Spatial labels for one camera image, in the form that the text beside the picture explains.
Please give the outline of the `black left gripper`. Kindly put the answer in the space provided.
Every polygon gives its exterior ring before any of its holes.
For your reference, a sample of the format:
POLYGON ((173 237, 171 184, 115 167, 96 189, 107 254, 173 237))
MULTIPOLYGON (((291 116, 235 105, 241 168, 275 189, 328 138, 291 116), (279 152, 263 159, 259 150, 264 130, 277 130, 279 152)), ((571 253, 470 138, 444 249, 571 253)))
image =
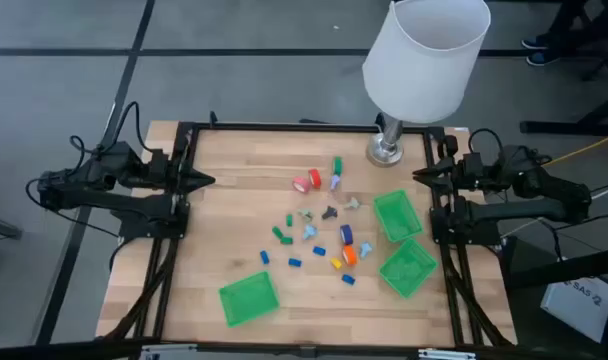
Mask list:
MULTIPOLYGON (((154 190, 170 190, 184 192, 182 184, 183 166, 187 158, 185 150, 165 154, 161 149, 151 152, 151 188, 154 190)), ((191 178, 186 182, 186 191, 193 192, 215 183, 215 178, 195 169, 186 172, 191 178)))

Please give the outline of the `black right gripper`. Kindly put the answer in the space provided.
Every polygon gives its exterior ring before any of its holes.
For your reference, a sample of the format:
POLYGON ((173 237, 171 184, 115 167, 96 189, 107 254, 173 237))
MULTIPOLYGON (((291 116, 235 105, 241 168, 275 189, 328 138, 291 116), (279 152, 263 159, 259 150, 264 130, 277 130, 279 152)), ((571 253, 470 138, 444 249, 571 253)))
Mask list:
POLYGON ((434 191, 452 191, 453 185, 456 189, 475 191, 484 178, 484 165, 481 155, 472 152, 464 154, 456 165, 452 157, 446 157, 430 167, 414 171, 413 174, 414 180, 434 191), (448 176, 433 177, 451 172, 453 168, 452 181, 448 176))

